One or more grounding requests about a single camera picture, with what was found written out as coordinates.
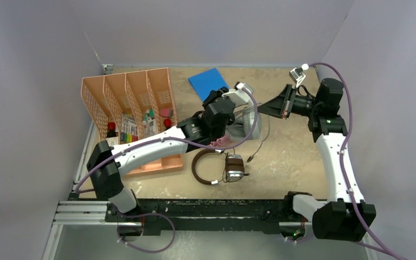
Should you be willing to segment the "grey over-ear headphones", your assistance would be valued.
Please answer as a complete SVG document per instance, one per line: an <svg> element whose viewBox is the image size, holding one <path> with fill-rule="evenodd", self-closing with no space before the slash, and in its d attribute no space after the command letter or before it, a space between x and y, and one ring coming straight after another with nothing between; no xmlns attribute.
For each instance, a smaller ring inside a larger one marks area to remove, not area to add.
<svg viewBox="0 0 416 260"><path fill-rule="evenodd" d="M232 125L227 126L225 133L230 138L230 140L239 142L243 140L252 130L252 125L254 123L254 119L256 118L254 106L251 105L235 112L235 118L235 122ZM261 138L262 119L260 114L257 116L257 119L258 120L256 126L253 128L253 132L248 140L256 140Z"/></svg>

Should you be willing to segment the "brown on-ear headphones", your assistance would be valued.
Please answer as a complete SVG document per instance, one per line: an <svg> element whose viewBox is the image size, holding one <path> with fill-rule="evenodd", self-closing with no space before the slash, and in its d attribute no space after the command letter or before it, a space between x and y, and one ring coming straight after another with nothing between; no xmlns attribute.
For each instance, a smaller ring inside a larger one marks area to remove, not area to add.
<svg viewBox="0 0 416 260"><path fill-rule="evenodd" d="M197 173L198 161L202 157L206 155L211 155L211 154L224 154L225 155L224 172L221 178L221 180L224 183L234 183L234 182L241 180L244 176L249 175L249 173L246 173L245 163L241 155L236 154L236 153L226 153L224 150L219 150L219 149L204 149L198 152L194 156L191 162L191 172L199 183L203 185L207 185L207 186L213 186L213 185L217 185L220 183L219 180L212 180L212 181L205 180L202 177L200 177L199 174Z"/></svg>

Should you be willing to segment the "pink wired headphones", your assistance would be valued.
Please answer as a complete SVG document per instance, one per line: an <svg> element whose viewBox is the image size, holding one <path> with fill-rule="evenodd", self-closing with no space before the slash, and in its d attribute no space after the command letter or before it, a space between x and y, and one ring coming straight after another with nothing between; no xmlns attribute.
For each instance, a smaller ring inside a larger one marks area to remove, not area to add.
<svg viewBox="0 0 416 260"><path fill-rule="evenodd" d="M222 146L226 146L231 142L231 139L227 136L224 135L221 138L216 139L215 141L212 141L210 143L210 146L212 147L222 147Z"/></svg>

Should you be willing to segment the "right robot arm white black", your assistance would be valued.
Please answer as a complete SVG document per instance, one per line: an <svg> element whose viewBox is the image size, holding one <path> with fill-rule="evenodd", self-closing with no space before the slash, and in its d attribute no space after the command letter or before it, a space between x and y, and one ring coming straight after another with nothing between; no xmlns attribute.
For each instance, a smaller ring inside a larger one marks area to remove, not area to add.
<svg viewBox="0 0 416 260"><path fill-rule="evenodd" d="M303 216L311 221L319 239L359 242L376 217L373 204L367 204L356 180L348 153L348 130L339 115L343 83L326 78L316 95L301 95L287 84L283 91L259 106L259 113L287 119L291 114L308 118L308 128L321 155L329 197L326 202L310 193L289 192L282 212L286 219Z"/></svg>

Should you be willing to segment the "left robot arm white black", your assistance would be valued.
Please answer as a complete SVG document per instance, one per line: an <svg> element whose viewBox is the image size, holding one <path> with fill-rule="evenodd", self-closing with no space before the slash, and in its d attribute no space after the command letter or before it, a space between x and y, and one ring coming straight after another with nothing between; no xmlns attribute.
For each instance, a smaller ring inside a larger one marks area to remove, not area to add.
<svg viewBox="0 0 416 260"><path fill-rule="evenodd" d="M157 135L122 145L98 142L87 162L86 175L96 197L115 205L125 221L136 220L140 214L138 200L124 186L122 177L158 159L208 148L234 123L238 102L228 97L233 93L235 90L226 87L210 91L203 101L203 110Z"/></svg>

